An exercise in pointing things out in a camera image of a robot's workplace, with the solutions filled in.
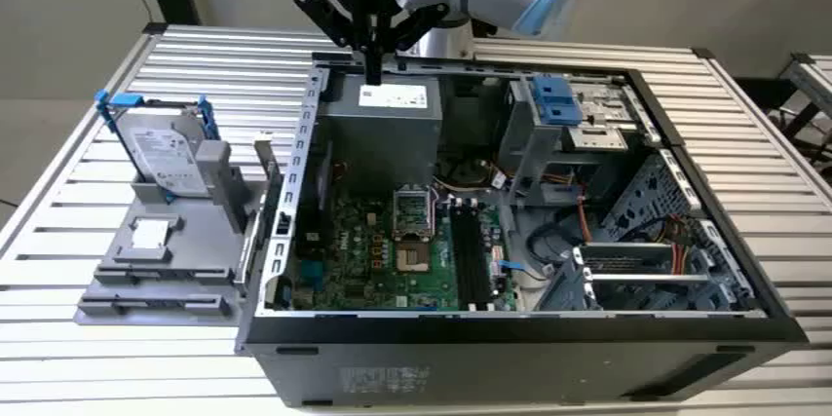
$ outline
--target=aluminum extrusion table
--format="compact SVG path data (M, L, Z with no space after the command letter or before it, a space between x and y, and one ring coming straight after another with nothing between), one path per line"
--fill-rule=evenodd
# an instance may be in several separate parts
M145 33L107 85L163 99L211 96L233 163L261 178L252 136L292 139L313 33L169 26ZM639 69L716 197L799 317L811 347L681 403L375 408L371 414L820 415L832 412L832 189L719 63L691 50L479 40L483 60ZM73 324L132 200L131 163L91 109L0 233L0 413L292 413L235 328Z

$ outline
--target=label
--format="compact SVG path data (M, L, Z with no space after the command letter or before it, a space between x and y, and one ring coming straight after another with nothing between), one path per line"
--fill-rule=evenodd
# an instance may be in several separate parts
M424 85L361 85L359 106L428 109L428 87Z
M176 195L207 196L208 188L183 134L171 129L132 128L129 136L156 183Z
M132 248L159 248L168 239L167 219L139 219L132 230Z
M341 367L340 388L347 394L421 394L431 367Z
M499 190L503 188L503 185L505 185L505 174L503 174L501 170L496 170L496 174L492 179L492 187Z

